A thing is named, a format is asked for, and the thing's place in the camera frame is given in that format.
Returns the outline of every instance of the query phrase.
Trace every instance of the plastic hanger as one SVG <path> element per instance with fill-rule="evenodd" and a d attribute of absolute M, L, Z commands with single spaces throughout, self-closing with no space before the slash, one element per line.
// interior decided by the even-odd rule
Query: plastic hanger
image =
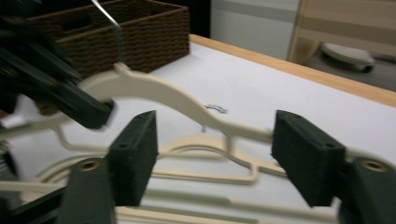
<path fill-rule="evenodd" d="M 76 156 L 59 161 L 38 174 L 34 182 L 0 181 L 0 189 L 20 191 L 22 192 L 21 197 L 23 200 L 25 202 L 30 202 L 63 187 L 64 184 L 61 183 L 65 178 L 68 177 L 71 166 L 84 159 L 84 156 Z M 269 203 L 252 203 L 230 197 L 180 193 L 177 191 L 165 191 L 158 189 L 147 189 L 144 197 L 145 199 L 151 201 L 155 200 L 159 202 L 164 201 L 197 204 L 203 206 L 215 206 L 219 208 L 230 208 L 240 211 L 258 212 L 261 214 L 271 214 L 283 217 L 306 218 L 326 223 L 335 222 L 334 214 L 317 213 Z M 250 218 L 225 217 L 183 210 L 173 210 L 171 213 L 172 214 L 169 214 L 169 209 L 167 208 L 148 207 L 145 205 L 139 206 L 139 208 L 117 208 L 119 219 L 149 221 L 150 223 L 268 223 Z"/>
<path fill-rule="evenodd" d="M 166 156 L 179 156 L 181 152 L 185 151 L 212 151 L 221 156 L 234 161 L 240 165 L 246 166 L 250 170 L 249 175 L 214 175 L 214 174 L 199 174 L 185 171 L 155 169 L 152 173 L 154 177 L 167 177 L 188 180 L 200 180 L 210 182 L 235 183 L 235 184 L 253 184 L 259 178 L 259 171 L 272 173 L 276 175 L 286 175 L 284 170 L 277 166 L 274 162 L 263 161 L 252 158 L 242 150 L 234 148 L 233 153 L 227 153 L 224 146 L 224 141 L 217 137 L 213 137 L 207 133 L 199 133 L 192 136 L 178 138 L 161 147 L 160 158 Z M 199 157 L 199 155 L 190 155 L 190 157 Z"/>

